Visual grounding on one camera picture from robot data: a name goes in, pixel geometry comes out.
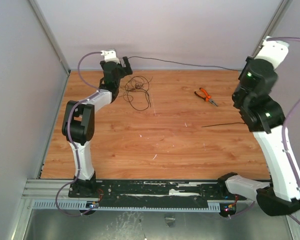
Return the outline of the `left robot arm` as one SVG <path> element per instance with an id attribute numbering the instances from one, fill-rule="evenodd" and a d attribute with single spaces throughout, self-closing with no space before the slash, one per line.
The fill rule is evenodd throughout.
<path id="1" fill-rule="evenodd" d="M 88 198 L 93 197 L 98 190 L 97 184 L 91 181 L 96 175 L 91 158 L 95 113 L 114 102 L 119 95 L 121 79 L 133 73 L 128 57 L 122 59 L 123 63 L 119 59 L 102 60 L 100 65 L 103 78 L 95 93 L 80 101 L 68 101 L 64 113 L 61 131 L 73 152 L 74 179 L 83 181 L 80 191 Z"/>

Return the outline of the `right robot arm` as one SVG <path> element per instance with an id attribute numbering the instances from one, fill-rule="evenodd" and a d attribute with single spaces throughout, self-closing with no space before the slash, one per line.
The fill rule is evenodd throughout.
<path id="1" fill-rule="evenodd" d="M 284 114 L 270 96 L 278 80 L 276 69 L 288 55 L 291 41 L 300 42 L 300 37 L 266 37 L 256 56 L 246 59 L 232 94 L 234 107 L 261 147 L 271 181 L 230 172 L 217 180 L 216 187 L 220 198 L 245 197 L 272 217 L 300 210 L 300 169 L 289 140 L 290 114 Z"/>

